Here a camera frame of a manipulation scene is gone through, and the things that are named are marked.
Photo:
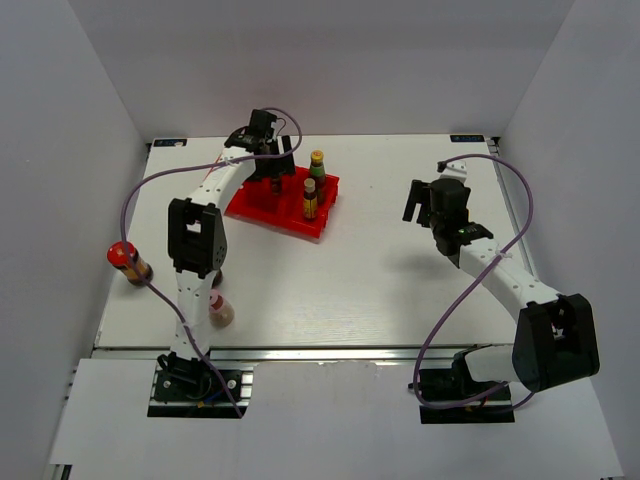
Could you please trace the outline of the yellow-label dark sauce bottle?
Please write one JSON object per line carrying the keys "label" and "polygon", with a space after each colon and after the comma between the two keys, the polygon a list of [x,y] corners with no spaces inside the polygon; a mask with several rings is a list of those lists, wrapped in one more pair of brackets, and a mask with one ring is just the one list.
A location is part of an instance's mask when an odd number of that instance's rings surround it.
{"label": "yellow-label dark sauce bottle", "polygon": [[317,188],[313,178],[304,180],[303,191],[303,216],[306,220],[312,221],[317,217]]}

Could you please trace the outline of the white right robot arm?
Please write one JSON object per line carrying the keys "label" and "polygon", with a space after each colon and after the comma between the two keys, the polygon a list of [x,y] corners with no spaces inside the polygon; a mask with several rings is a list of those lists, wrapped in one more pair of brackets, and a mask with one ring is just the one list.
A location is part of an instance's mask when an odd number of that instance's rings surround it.
{"label": "white right robot arm", "polygon": [[501,252],[493,234],[470,221],[470,194],[457,179],[415,180],[403,214],[405,221],[430,229],[438,251],[479,281],[516,325],[512,343],[457,356],[453,390],[472,399],[488,383],[517,382],[537,393],[596,375],[600,359],[589,301],[545,285]]}

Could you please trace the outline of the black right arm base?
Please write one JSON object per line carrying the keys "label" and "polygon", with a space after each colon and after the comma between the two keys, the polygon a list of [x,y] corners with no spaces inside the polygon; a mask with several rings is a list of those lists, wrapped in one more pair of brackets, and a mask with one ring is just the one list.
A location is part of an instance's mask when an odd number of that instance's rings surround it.
{"label": "black right arm base", "polygon": [[[476,382],[469,373],[463,359],[469,350],[454,355],[447,368],[424,368],[419,370],[418,390],[422,398],[437,405],[448,405],[466,401],[498,385],[497,382]],[[508,424],[515,422],[511,410],[511,392],[501,388],[479,400],[451,409],[431,409],[419,406],[422,425],[463,424]]]}

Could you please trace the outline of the pink-cap spice jar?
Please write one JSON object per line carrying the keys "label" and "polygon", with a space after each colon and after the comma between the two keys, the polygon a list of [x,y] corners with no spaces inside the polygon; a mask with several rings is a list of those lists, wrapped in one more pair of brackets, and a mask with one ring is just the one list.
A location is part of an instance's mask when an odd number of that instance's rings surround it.
{"label": "pink-cap spice jar", "polygon": [[232,305],[216,289],[209,295],[209,319],[215,328],[225,328],[232,323],[235,311]]}

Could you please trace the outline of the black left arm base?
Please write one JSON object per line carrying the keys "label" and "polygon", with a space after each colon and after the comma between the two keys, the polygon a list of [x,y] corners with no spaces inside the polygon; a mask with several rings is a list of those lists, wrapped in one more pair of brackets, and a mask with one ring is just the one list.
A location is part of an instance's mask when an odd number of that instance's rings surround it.
{"label": "black left arm base", "polygon": [[221,369],[218,377],[198,361],[171,360],[156,364],[147,416],[174,419],[234,419],[244,414],[251,394],[249,371]]}

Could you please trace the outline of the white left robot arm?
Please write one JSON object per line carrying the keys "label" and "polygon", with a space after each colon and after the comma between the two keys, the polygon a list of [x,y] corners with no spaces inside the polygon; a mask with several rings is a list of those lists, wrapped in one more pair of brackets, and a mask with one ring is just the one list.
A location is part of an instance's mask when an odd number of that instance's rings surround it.
{"label": "white left robot arm", "polygon": [[176,339],[170,353],[158,359],[161,371],[188,398],[201,399],[213,386],[228,388],[213,367],[209,351],[214,323],[211,293],[226,259],[228,243],[223,216],[247,182],[279,179],[295,173],[295,146],[280,140],[276,124],[284,111],[255,109],[246,126],[223,144],[220,160],[188,196],[168,207],[168,255],[176,274]]}

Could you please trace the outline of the green-label red sauce bottle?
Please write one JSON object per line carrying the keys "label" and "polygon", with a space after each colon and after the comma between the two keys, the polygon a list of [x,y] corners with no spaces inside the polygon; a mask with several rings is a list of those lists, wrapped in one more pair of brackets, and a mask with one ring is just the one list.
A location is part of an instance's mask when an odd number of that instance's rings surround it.
{"label": "green-label red sauce bottle", "polygon": [[318,205],[323,205],[326,201],[326,171],[321,150],[314,150],[310,154],[309,177],[316,185]]}

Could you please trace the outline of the black-cap spice shaker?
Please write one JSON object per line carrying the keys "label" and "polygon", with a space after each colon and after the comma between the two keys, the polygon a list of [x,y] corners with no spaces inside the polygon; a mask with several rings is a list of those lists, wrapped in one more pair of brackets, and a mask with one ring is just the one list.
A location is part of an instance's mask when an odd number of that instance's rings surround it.
{"label": "black-cap spice shaker", "polygon": [[282,193],[283,183],[282,176],[272,176],[270,179],[270,190],[273,195],[280,195]]}

